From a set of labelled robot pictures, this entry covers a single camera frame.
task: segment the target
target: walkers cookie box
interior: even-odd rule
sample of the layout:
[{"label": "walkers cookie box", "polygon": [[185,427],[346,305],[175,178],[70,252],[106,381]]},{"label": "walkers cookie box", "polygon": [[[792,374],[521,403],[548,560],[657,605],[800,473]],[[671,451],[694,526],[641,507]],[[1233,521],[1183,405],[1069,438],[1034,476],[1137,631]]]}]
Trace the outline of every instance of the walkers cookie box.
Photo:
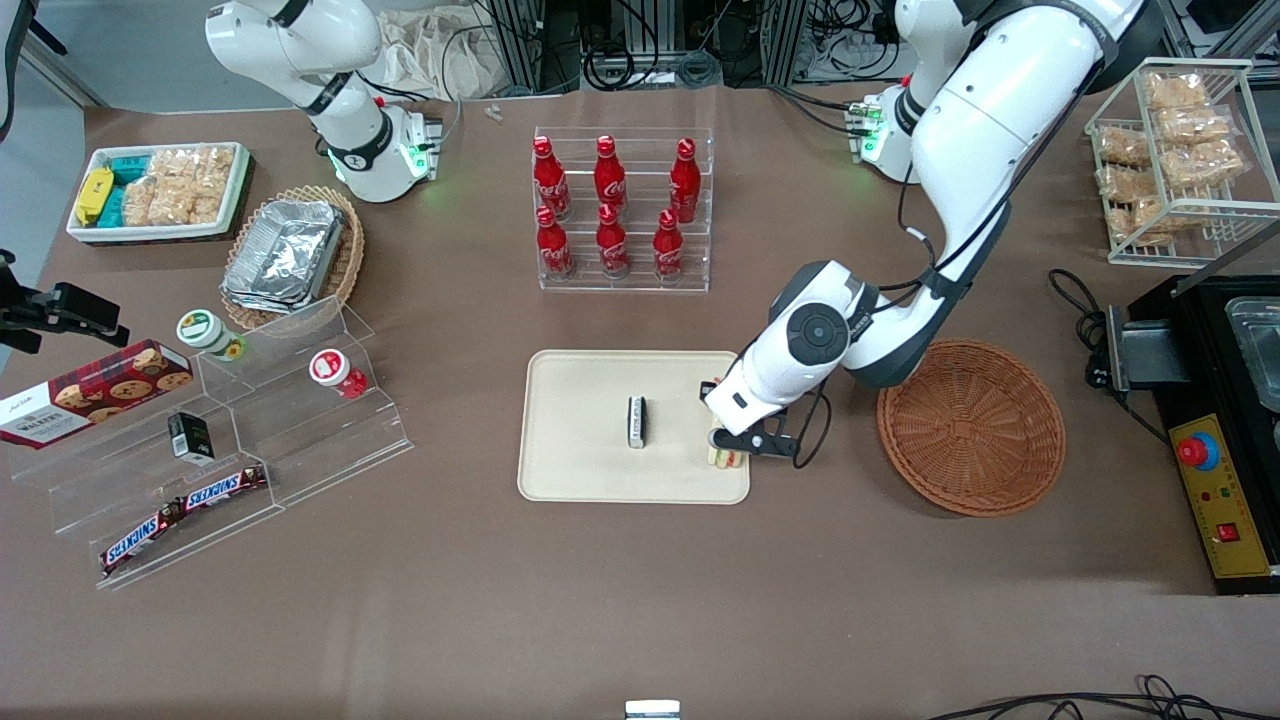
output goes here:
[{"label": "walkers cookie box", "polygon": [[0,439],[41,448],[192,379],[191,363],[154,340],[59,375],[0,405]]}]

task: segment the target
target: woven basket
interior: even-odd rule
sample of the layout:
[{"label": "woven basket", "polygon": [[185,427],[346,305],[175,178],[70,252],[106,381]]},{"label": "woven basket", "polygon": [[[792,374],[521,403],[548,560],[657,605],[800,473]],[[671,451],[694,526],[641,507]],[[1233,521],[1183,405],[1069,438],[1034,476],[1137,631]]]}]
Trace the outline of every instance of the woven basket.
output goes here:
[{"label": "woven basket", "polygon": [[995,518],[1034,505],[1062,471],[1066,430],[1048,388],[1012,355],[972,340],[929,346],[876,411],[890,461],[924,497]]},{"label": "woven basket", "polygon": [[[365,229],[360,225],[360,218],[356,215],[356,209],[351,206],[351,201],[334,190],[310,184],[285,190],[271,200],[301,200],[306,202],[320,200],[342,209],[347,215],[342,227],[342,234],[338,236],[338,251],[333,256],[333,264],[329,265],[329,274],[325,277],[324,288],[320,291],[320,297],[337,295],[339,300],[346,302],[351,297],[351,291],[356,287],[360,263],[365,259]],[[244,236],[248,234],[248,228],[257,219],[262,208],[266,208],[266,202],[259,205],[257,210],[253,210],[253,214],[241,225],[241,232],[236,236],[236,243],[232,245],[230,255],[227,259],[228,268],[236,261],[236,255],[239,252],[241,246],[244,245]],[[232,320],[236,320],[236,324],[246,331],[265,325],[284,315],[283,313],[241,307],[225,295],[223,296],[223,306],[227,307],[227,314],[230,315]]]}]

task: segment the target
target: red bottle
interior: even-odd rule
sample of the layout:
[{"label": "red bottle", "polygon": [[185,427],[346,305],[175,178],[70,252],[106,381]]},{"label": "red bottle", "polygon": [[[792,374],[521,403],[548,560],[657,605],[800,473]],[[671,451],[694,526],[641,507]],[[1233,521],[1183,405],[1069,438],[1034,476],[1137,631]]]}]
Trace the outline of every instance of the red bottle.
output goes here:
[{"label": "red bottle", "polygon": [[627,231],[618,222],[618,209],[613,205],[600,205],[600,227],[595,229],[595,245],[600,246],[600,263],[604,277],[620,281],[631,273],[631,259],[627,258]]},{"label": "red bottle", "polygon": [[658,215],[658,232],[653,236],[653,268],[662,284],[675,284],[680,279],[684,247],[685,236],[676,227],[676,213],[663,210]]},{"label": "red bottle", "polygon": [[556,154],[552,141],[540,135],[534,138],[534,184],[543,204],[556,213],[557,220],[568,217],[568,178]]},{"label": "red bottle", "polygon": [[613,137],[608,135],[595,140],[595,196],[602,205],[613,205],[620,214],[627,209],[627,172],[618,161]]},{"label": "red bottle", "polygon": [[573,255],[568,251],[564,228],[559,227],[556,213],[545,205],[538,209],[538,251],[543,256],[548,278],[567,281],[573,277]]},{"label": "red bottle", "polygon": [[698,214],[703,173],[694,160],[696,149],[691,137],[682,137],[676,143],[676,164],[671,168],[671,208],[676,211],[676,220],[681,223],[694,222],[694,215]]}]

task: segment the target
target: red lid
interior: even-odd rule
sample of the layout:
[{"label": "red lid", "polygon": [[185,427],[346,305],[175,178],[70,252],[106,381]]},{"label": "red lid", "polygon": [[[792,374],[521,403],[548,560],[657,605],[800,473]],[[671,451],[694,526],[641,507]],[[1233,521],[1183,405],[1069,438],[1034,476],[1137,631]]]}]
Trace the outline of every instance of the red lid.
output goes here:
[{"label": "red lid", "polygon": [[311,357],[310,370],[312,380],[332,387],[347,379],[351,364],[340,351],[325,348]]}]

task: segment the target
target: brown table surface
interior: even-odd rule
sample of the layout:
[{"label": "brown table surface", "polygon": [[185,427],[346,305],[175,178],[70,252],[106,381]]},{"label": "brown table surface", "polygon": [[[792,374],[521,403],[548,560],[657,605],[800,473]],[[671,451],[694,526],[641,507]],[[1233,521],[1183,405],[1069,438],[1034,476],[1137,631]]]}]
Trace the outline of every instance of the brown table surface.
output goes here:
[{"label": "brown table surface", "polygon": [[[1167,274],[1102,258],[1085,109],[1018,191],[942,329],[1025,360],[1068,428],[1052,493],[975,520],[895,474],[876,396],[845,374],[813,465],[754,462],[740,505],[524,500],[525,368],[539,350],[737,350],[800,264],[835,258],[888,283],[924,255],[896,227],[897,187],[764,91],[500,105],[500,124],[468,106],[439,181],[358,205],[369,250],[352,305],[380,333],[378,372],[417,447],[115,593],[93,589],[82,544],[52,537],[44,492],[0,483],[0,715],[584,719],[673,697],[689,717],[905,719],[1030,692],[1125,692],[1138,673],[1280,710],[1280,600],[1210,597],[1169,451],[1083,384],[1076,313],[1044,279],[1064,266],[1103,302],[1129,302]],[[710,293],[539,291],[538,124],[713,127]],[[297,111],[106,110],[86,127],[90,149],[243,142],[259,161],[251,206],[335,184]],[[940,232],[918,190],[908,218]],[[219,306],[227,249],[59,236],[44,282],[77,282],[119,302],[136,337],[173,341],[182,311]],[[4,387],[106,350],[50,337],[40,356],[13,357]]]}]

